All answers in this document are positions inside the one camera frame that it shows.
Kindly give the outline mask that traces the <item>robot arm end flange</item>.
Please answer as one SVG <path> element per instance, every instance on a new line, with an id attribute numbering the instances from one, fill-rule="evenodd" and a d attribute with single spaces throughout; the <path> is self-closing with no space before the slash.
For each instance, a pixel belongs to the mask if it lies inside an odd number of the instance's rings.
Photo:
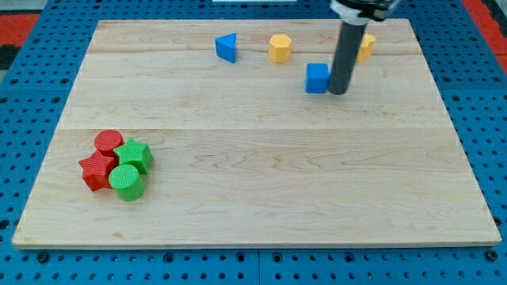
<path id="1" fill-rule="evenodd" d="M 366 25 L 385 21 L 396 10 L 400 0 L 331 0 L 330 8 L 349 25 Z"/>

